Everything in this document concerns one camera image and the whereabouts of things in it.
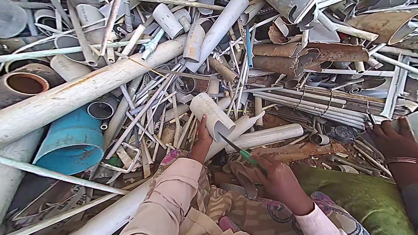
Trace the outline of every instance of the hand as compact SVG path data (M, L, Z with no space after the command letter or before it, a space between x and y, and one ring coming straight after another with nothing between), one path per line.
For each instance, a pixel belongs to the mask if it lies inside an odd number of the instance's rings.
M203 114L202 120L197 120L197 131L199 139L196 144L193 146L189 158L194 159L201 164L204 163L206 155L209 152L210 145L213 142L212 137L209 134L209 131L206 129L206 114Z
M398 123L399 133L392 128L390 121L383 121L381 125L373 125L373 129L366 128L366 131L385 158L418 158L418 143L408 120L400 118Z
M251 157L267 171L266 177L259 168L255 168L271 199L283 202L295 215L307 215L314 210L314 202L303 191L288 165L273 158Z
M203 145L211 145L213 142L212 136L210 136L208 129L206 129L206 121L207 116L206 114L203 114L202 120L197 120L197 136L198 140L197 143L202 143Z

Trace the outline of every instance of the person's left hand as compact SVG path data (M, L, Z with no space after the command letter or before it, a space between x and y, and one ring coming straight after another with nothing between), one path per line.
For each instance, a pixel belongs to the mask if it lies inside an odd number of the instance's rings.
M202 120L197 120L198 140L193 146L189 158L194 159L200 163L204 163L206 155L209 152L210 145L213 142L209 131L206 129L206 114L203 114Z
M196 144L201 143L210 146L213 142L213 138L210 136L208 129L206 129L206 121L206 114L203 114L201 121L197 120L197 136L199 139Z

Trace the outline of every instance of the green cloth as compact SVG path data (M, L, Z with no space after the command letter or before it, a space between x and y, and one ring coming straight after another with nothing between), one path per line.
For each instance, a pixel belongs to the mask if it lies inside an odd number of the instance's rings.
M293 165L292 169L306 194L325 193L371 235L415 235L395 183L309 166Z

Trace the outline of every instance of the patterned fabric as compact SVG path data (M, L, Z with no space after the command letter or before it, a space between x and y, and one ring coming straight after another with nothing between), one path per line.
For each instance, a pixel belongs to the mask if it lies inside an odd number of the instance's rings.
M188 154L187 151L182 150L173 150L167 154L153 177L151 191L155 186L155 179L177 158L186 157ZM325 194L314 192L311 198L337 228L343 229L348 235L369 235L361 224ZM190 227L193 224L192 221L197 223L206 216L215 223L227 216L240 230L250 235L303 235L295 216L283 203L264 198L249 200L235 191L227 192L219 189L209 184L204 168L201 171L199 188L191 206L195 210L190 215L188 214L185 220L187 222L181 227ZM205 226L197 226L200 228L200 232L197 232L196 235L211 234L208 228L204 229L205 233L201 232ZM185 234L193 235L190 233L190 229L187 231ZM218 228L212 228L212 231L218 231Z

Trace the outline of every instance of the person's right hand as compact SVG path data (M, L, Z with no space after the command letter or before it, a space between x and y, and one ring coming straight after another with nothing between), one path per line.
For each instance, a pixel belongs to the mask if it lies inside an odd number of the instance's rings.
M391 126L390 121L383 121L381 125L373 125L373 129L366 128L367 133L376 144L376 148L386 159L393 157L418 158L418 143L406 118L398 119L399 133Z
M251 155L267 171L267 177L259 169L255 172L271 199L283 202L295 215L307 215L314 210L314 202L303 191L288 165L269 157Z

